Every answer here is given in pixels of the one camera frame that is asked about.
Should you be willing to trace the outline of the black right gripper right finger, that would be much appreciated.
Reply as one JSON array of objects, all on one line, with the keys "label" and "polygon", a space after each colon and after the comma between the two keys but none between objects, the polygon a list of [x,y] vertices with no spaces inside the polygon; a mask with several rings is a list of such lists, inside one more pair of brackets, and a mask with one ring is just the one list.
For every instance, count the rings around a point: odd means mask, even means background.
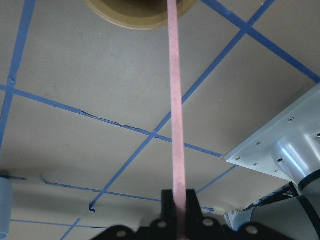
[{"label": "black right gripper right finger", "polygon": [[189,240],[222,240],[220,222],[212,214],[204,214],[196,191],[186,190],[186,233]]}]

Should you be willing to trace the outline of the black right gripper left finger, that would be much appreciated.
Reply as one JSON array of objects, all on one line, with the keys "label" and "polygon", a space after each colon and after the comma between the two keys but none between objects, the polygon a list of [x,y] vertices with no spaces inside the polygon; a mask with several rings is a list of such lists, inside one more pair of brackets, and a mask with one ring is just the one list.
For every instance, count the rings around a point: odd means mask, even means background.
[{"label": "black right gripper left finger", "polygon": [[161,191],[160,216],[150,224],[150,240],[175,240],[177,236],[176,206],[173,191],[170,189]]}]

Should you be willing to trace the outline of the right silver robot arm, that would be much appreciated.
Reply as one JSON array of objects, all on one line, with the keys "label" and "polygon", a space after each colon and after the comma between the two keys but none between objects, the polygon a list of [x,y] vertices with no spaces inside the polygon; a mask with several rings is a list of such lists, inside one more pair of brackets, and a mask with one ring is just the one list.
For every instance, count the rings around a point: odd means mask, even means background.
[{"label": "right silver robot arm", "polygon": [[200,212],[194,190],[186,192],[188,240],[317,240],[320,237],[320,136],[290,132],[267,149],[267,159],[288,176],[299,195],[252,207],[232,227]]}]

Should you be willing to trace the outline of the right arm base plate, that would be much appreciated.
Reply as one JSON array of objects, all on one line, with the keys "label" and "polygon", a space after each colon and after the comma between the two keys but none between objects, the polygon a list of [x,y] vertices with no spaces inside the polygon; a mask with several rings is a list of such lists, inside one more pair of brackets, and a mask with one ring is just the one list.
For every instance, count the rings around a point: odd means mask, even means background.
[{"label": "right arm base plate", "polygon": [[316,85],[252,136],[225,160],[298,184],[320,169],[320,87]]}]

